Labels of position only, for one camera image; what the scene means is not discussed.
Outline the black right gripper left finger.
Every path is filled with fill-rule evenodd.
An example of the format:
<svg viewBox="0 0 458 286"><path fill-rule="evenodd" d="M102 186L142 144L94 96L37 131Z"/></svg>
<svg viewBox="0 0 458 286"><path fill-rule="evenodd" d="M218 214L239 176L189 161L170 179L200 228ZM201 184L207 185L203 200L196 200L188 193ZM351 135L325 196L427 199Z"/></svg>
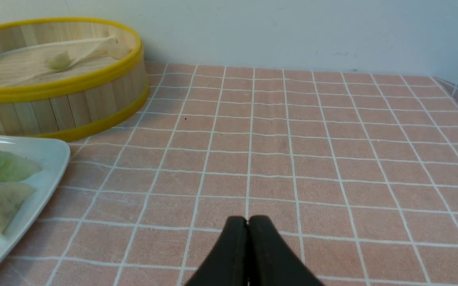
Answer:
<svg viewBox="0 0 458 286"><path fill-rule="evenodd" d="M186 286L247 286L248 230L241 216L229 216L218 240Z"/></svg>

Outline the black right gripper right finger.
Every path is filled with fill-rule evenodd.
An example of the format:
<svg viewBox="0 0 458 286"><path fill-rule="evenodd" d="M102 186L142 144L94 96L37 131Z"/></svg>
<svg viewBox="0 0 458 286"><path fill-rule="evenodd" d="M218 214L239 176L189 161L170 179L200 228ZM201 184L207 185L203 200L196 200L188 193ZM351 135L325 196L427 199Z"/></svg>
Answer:
<svg viewBox="0 0 458 286"><path fill-rule="evenodd" d="M271 219L252 216L248 222L252 246L250 286L322 286L282 239Z"/></svg>

